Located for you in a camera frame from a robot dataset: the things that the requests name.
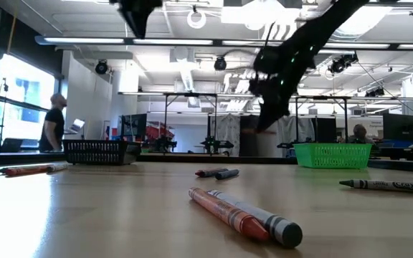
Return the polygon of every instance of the ceiling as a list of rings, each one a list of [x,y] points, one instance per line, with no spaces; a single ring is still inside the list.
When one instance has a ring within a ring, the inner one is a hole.
[[[318,1],[318,8],[314,7],[310,14],[323,11],[329,0]],[[96,4],[83,1],[61,0],[0,0],[0,6],[10,13],[18,9],[19,18],[44,36],[64,37],[132,37],[127,26],[118,15],[115,6]],[[167,12],[156,10],[148,20],[147,37],[171,38],[203,38],[203,39],[262,39],[265,29],[250,30],[244,24],[221,23],[221,8],[200,8],[208,11],[206,24],[201,29],[194,29],[187,23],[189,6],[169,6]],[[378,24],[366,33],[357,35],[357,41],[367,42],[413,42],[413,16],[409,15],[411,8],[393,9],[384,15]],[[290,27],[281,27],[282,35]],[[90,63],[96,62],[93,56],[96,53],[132,52],[145,70],[140,78],[144,90],[157,89],[157,85],[173,85],[174,81],[181,80],[176,70],[164,69],[168,64],[172,47],[143,47],[143,46],[81,46],[81,55]],[[201,61],[199,68],[192,72],[194,81],[224,82],[226,72],[216,72],[213,64],[218,54],[228,49],[218,47],[192,47],[196,53],[196,61]],[[353,95],[357,89],[383,80],[385,88],[393,95],[400,94],[401,80],[413,72],[413,52],[384,52],[358,51],[359,64],[348,68],[343,74],[332,78],[326,72],[327,65],[332,58],[320,55],[316,64],[317,70],[311,76],[303,79],[300,94],[322,95]],[[245,54],[228,56],[228,68],[248,65],[252,57]],[[125,69],[125,60],[109,60],[115,70]]]

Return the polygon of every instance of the window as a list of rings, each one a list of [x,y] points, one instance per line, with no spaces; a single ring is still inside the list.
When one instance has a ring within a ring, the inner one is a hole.
[[[0,127],[3,133],[2,141],[5,138],[26,139],[23,146],[37,147],[37,141],[41,138],[42,126],[46,112],[31,110],[0,102],[0,125],[4,114],[4,127]]]
[[[7,93],[4,92],[4,78],[9,86]],[[52,75],[7,54],[0,60],[0,96],[50,108],[54,89]]]

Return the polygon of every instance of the table surface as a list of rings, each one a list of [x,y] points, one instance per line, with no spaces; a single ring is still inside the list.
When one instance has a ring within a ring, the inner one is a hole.
[[[224,181],[200,168],[238,168]],[[338,181],[413,181],[413,173],[290,165],[136,163],[0,176],[0,257],[413,257],[413,194],[352,190]],[[190,200],[217,189],[303,229],[294,250],[256,243]]]

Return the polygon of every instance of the crayon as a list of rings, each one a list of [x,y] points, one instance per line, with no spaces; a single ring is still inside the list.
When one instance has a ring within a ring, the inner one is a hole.
[[[246,237],[260,241],[269,239],[269,233],[265,231],[256,218],[241,209],[221,201],[197,187],[189,189],[189,196],[225,224]]]
[[[227,168],[214,168],[214,169],[202,169],[197,171],[195,174],[198,177],[204,178],[204,177],[210,177],[210,176],[215,176],[219,172],[223,171],[228,171]]]
[[[359,179],[340,181],[338,183],[344,186],[350,186],[351,188],[357,188],[357,189],[406,191],[406,192],[413,193],[413,183],[359,180]]]
[[[5,173],[8,176],[21,176],[21,175],[29,175],[33,173],[46,173],[49,166],[53,166],[53,165],[49,164],[49,165],[40,165],[40,166],[7,168],[7,169],[4,169],[3,173]]]
[[[302,242],[302,229],[296,223],[288,221],[275,214],[271,214],[263,209],[259,209],[245,201],[240,201],[220,191],[211,190],[208,191],[208,194],[254,216],[261,225],[264,226],[264,229],[269,232],[270,237],[280,242],[285,248],[294,248]]]
[[[238,173],[239,173],[238,169],[232,169],[229,171],[218,172],[216,175],[214,175],[214,177],[217,180],[222,180],[222,179],[231,178],[233,176],[236,176],[238,175]]]
[[[52,173],[52,172],[57,172],[57,171],[62,171],[64,169],[68,168],[68,164],[56,164],[56,165],[50,165],[47,168],[47,172],[48,173]]]

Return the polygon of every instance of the curtain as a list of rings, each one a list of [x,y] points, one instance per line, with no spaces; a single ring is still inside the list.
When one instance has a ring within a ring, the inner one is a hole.
[[[281,143],[291,143],[296,140],[295,116],[283,117],[278,120],[277,137]],[[315,140],[315,129],[310,118],[299,118],[299,142],[307,138]]]
[[[223,149],[229,151],[231,157],[238,157],[240,152],[240,116],[222,115],[217,117],[216,140],[228,140],[234,147]],[[212,130],[214,130],[214,118],[212,119]]]

